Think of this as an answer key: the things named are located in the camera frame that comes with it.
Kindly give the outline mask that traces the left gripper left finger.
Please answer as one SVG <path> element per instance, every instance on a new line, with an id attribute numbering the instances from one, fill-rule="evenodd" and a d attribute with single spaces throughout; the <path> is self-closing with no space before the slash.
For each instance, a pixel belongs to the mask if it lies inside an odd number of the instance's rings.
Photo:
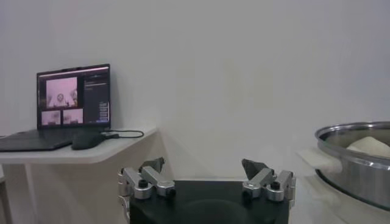
<path id="1" fill-rule="evenodd" d="M 159 157 L 144 161 L 138 170 L 125 167 L 118 172 L 118 198 L 125 213 L 130 212 L 132 198 L 147 200 L 153 190 L 163 198 L 176 196 L 175 182 L 161 174 L 164 164 L 165 159 Z"/>

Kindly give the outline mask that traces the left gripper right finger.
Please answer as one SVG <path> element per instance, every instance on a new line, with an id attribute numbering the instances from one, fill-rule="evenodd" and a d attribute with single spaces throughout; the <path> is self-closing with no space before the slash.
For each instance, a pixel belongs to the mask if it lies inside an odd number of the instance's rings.
<path id="1" fill-rule="evenodd" d="M 287 201 L 289 207 L 295 205 L 296 177 L 291 171 L 283 170 L 275 173 L 265 163 L 242 159 L 241 165 L 248 178 L 242 183 L 242 199 L 244 204 L 251 203 L 262 195 L 267 200 L 280 203 Z"/>

